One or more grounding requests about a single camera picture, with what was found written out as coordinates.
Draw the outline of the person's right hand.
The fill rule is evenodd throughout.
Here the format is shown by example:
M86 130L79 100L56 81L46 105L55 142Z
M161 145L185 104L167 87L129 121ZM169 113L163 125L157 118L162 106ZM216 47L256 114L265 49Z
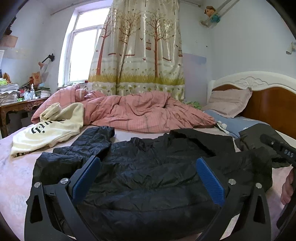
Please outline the person's right hand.
M294 172L292 169L290 173L287 175L285 183L282 186L282 193L281 193L280 200L283 205L288 204L291 200L291 197L293 195L293 186L292 186L293 180L294 180Z

